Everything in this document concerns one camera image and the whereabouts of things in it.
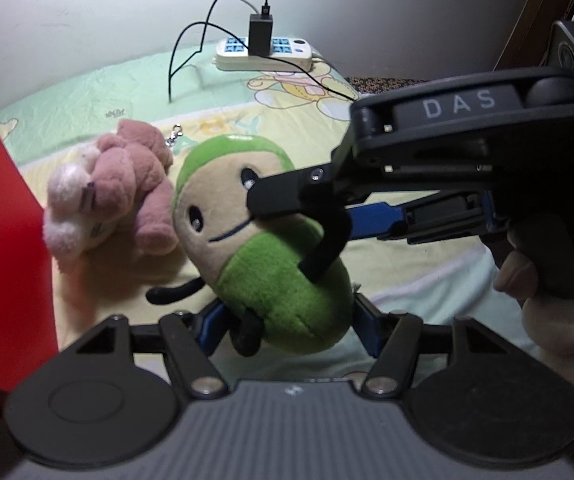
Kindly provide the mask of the person's right hand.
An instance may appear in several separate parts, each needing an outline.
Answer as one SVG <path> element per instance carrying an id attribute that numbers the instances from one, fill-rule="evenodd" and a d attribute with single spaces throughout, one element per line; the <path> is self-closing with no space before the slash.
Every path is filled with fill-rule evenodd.
<path id="1" fill-rule="evenodd" d="M 536 296 L 534 264 L 517 249 L 500 267 L 499 292 L 522 302 L 522 324 L 544 364 L 574 385 L 574 301 Z"/>

